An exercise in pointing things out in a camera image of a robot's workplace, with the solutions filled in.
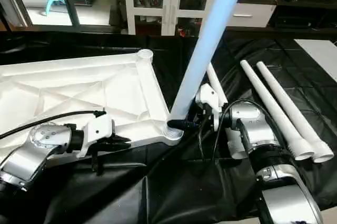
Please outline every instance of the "white plastic frame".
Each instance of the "white plastic frame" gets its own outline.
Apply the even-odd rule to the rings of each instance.
[[[163,136],[169,111],[152,68],[153,53],[84,57],[0,66],[0,134],[51,115],[102,110],[132,147],[178,140]],[[84,127],[93,115],[54,120]],[[0,140],[0,162],[29,130]]]

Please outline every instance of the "pipe end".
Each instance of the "pipe end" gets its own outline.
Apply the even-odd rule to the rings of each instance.
[[[241,139],[228,141],[228,149],[233,159],[244,159],[247,158],[246,150],[243,147]]]
[[[149,59],[151,62],[153,60],[153,52],[150,49],[141,49],[137,52],[137,56],[142,59]]]
[[[312,156],[314,163],[326,162],[334,157],[334,153],[323,141],[316,141],[311,143],[311,146],[315,150],[315,154]]]
[[[165,124],[163,129],[163,135],[169,140],[180,140],[184,134],[184,131],[170,128],[167,124]]]
[[[312,146],[303,138],[294,139],[288,144],[288,149],[296,161],[305,160],[315,154]]]

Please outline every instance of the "cable connector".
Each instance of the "cable connector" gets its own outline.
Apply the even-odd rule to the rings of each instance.
[[[106,115],[106,111],[96,110],[96,111],[93,111],[93,115],[97,118],[99,116]]]
[[[176,128],[182,131],[199,128],[198,123],[195,123],[193,121],[188,121],[188,120],[169,120],[167,122],[167,125],[170,128]]]

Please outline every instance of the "glass cabinet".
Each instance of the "glass cabinet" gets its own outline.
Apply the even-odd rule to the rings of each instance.
[[[128,33],[198,36],[213,0],[126,0]]]

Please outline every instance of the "black cable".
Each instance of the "black cable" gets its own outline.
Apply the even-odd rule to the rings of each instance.
[[[204,126],[206,125],[206,123],[208,122],[208,120],[209,120],[209,117],[207,116],[201,123],[201,126],[198,131],[198,146],[199,146],[200,155],[203,161],[205,160],[205,156],[204,156],[204,151],[202,149],[202,130]]]
[[[231,109],[232,106],[234,106],[235,104],[238,104],[238,103],[243,103],[243,102],[250,103],[250,104],[256,106],[259,110],[261,110],[264,113],[264,115],[268,118],[270,123],[272,124],[271,125],[272,129],[276,131],[276,133],[277,133],[276,137],[278,138],[278,140],[282,139],[281,133],[279,131],[279,128],[277,127],[277,124],[276,124],[275,120],[272,118],[272,116],[269,114],[269,112],[263,106],[261,106],[259,103],[256,103],[256,102],[254,102],[250,99],[238,99],[238,100],[235,100],[235,101],[227,104],[227,107],[222,112],[219,128],[217,129],[217,133],[216,133],[216,137],[215,137],[215,143],[214,143],[212,159],[211,159],[212,161],[214,160],[214,157],[215,157],[217,143],[219,141],[219,136],[220,136],[220,132],[221,132],[221,128],[222,128],[222,124],[223,124],[225,115],[228,113],[228,111]]]
[[[51,116],[51,117],[48,117],[48,118],[45,118],[45,119],[35,121],[33,123],[29,123],[29,124],[14,128],[14,129],[6,132],[6,133],[1,134],[0,139],[3,139],[5,137],[8,137],[8,136],[13,135],[15,133],[18,133],[22,130],[37,126],[39,124],[46,123],[46,122],[51,121],[51,120],[56,120],[56,119],[59,119],[59,118],[72,116],[72,115],[83,115],[83,114],[93,114],[96,117],[98,117],[98,116],[101,116],[101,115],[105,115],[106,111],[85,110],[85,111],[74,111],[74,112],[64,113],[64,114],[60,114],[60,115],[54,115],[54,116]]]

